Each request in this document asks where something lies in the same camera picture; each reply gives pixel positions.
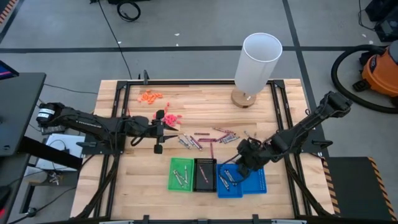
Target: orange part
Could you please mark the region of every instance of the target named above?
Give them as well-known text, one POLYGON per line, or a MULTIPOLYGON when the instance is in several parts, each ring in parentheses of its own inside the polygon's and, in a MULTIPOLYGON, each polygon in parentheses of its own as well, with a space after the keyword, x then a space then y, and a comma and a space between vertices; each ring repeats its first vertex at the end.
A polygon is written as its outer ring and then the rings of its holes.
POLYGON ((368 60, 362 72, 362 78, 368 81, 372 90, 396 97, 398 96, 398 65, 390 56, 389 51, 394 50, 391 48, 396 48, 398 45, 393 44, 384 54, 374 55, 368 60))

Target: blue tray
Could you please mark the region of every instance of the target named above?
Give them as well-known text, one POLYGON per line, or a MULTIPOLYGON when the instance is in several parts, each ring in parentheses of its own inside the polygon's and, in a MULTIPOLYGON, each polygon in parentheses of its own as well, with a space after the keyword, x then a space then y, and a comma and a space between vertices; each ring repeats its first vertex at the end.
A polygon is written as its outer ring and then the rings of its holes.
MULTIPOLYGON (((243 191, 242 191, 242 184, 238 184, 237 186, 233 186, 228 179, 226 181, 229 184, 229 191, 225 188, 224 184, 222 183, 220 177, 218 176, 218 169, 220 168, 221 164, 217 164, 217 170, 216 170, 216 175, 217 175, 217 196, 219 198, 241 198, 243 197, 243 191)), ((235 164, 225 164, 222 167, 221 170, 221 175, 223 177, 227 176, 224 173, 225 169, 229 170, 229 173, 231 173, 232 177, 235 180, 239 180, 242 178, 242 176, 237 172, 238 166, 235 164)))
POLYGON ((267 193, 266 176, 264 168, 252 171, 250 176, 242 182, 243 194, 265 194, 267 193))

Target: black floor stripe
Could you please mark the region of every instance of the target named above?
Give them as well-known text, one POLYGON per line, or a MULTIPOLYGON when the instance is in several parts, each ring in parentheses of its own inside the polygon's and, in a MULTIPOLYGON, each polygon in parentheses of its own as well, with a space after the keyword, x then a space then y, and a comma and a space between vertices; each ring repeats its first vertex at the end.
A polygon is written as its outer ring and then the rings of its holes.
MULTIPOLYGON (((301 52, 342 52, 350 50, 350 46, 283 46, 284 51, 301 52)), ((195 52, 195 51, 239 51, 242 46, 186 46, 186 47, 122 47, 123 52, 195 52)), ((119 52, 117 47, 72 47, 72 48, 0 48, 0 54, 35 54, 35 53, 108 53, 119 52)))
MULTIPOLYGON (((183 46, 183 47, 122 47, 123 52, 188 52, 188 51, 240 51, 242 46, 183 46)), ((284 51, 296 50, 293 46, 284 46, 284 51)), ((0 48, 0 53, 99 53, 119 52, 117 47, 77 47, 77 48, 0 48)))
POLYGON ((4 37, 7 34, 8 29, 10 28, 12 22, 14 21, 15 17, 18 14, 19 9, 21 8, 22 4, 24 3, 24 0, 19 0, 17 5, 15 6, 10 18, 8 19, 6 25, 4 26, 4 28, 2 29, 1 33, 0 33, 0 44, 2 42, 2 40, 4 39, 4 37))
MULTIPOLYGON (((310 109, 311 109, 311 111, 313 111, 317 107, 317 102, 315 101, 315 97, 314 97, 314 94, 312 91, 310 77, 308 76, 307 66, 305 65, 302 48, 301 48, 300 42, 299 42, 299 36, 297 35, 296 27, 294 26, 292 11, 290 10, 288 0, 282 0, 282 2, 284 5, 284 8, 285 8, 287 23, 288 23, 289 29, 290 29, 290 34, 292 35, 293 45, 296 48, 297 61, 298 61, 298 65, 300 67, 301 75, 302 75, 304 91, 307 94, 307 101, 310 106, 310 109)), ((314 50, 314 49, 324 49, 325 47, 310 47, 310 48, 312 50, 314 50)), ((321 125, 319 125, 317 127, 317 135, 319 136, 320 139, 325 139, 325 134, 323 132, 323 128, 321 125)), ((329 156, 327 149, 322 150, 322 156, 329 156)))

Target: black desk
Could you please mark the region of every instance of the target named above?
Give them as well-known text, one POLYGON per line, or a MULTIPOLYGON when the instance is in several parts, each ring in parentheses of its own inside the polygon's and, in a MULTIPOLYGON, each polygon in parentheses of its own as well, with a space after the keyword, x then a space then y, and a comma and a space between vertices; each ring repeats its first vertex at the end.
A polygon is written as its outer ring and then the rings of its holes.
MULTIPOLYGON (((39 99, 40 92, 42 91, 45 76, 46 75, 44 73, 22 73, 19 77, 12 78, 14 80, 18 79, 17 90, 20 94, 17 95, 12 95, 16 92, 12 89, 15 88, 14 85, 8 85, 8 83, 6 83, 6 85, 2 85, 2 82, 7 80, 0 81, 0 116, 4 113, 9 114, 11 112, 20 117, 16 123, 13 121, 13 133, 4 133, 6 128, 9 129, 9 126, 1 127, 2 125, 0 124, 0 135, 3 137, 0 137, 0 150, 2 150, 5 142, 15 142, 12 143, 13 145, 11 145, 8 150, 17 151, 19 143, 25 135, 30 117, 32 116, 36 102, 39 99), (5 108, 2 103, 4 105, 13 103, 13 108, 19 108, 19 110, 13 109, 12 111, 5 111, 7 108, 5 108), (16 138, 18 141, 9 141, 9 139, 4 137, 16 138)), ((20 153, 14 156, 0 158, 0 185, 7 185, 17 178, 21 178, 10 185, 10 187, 12 187, 11 194, 6 204, 5 214, 0 218, 0 223, 7 223, 12 206, 17 197, 19 186, 22 182, 22 177, 24 176, 29 157, 30 155, 27 153, 20 153)))

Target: cork base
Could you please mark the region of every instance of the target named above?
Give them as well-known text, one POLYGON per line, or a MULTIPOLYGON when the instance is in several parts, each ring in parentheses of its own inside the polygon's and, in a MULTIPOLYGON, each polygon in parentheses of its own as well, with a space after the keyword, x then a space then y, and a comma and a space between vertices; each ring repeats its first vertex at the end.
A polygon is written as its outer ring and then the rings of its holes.
POLYGON ((250 99, 248 99, 248 97, 248 95, 245 95, 241 90, 237 88, 235 88, 231 94, 232 102, 240 108, 248 108, 254 104, 254 102, 256 101, 256 96, 251 96, 250 99))

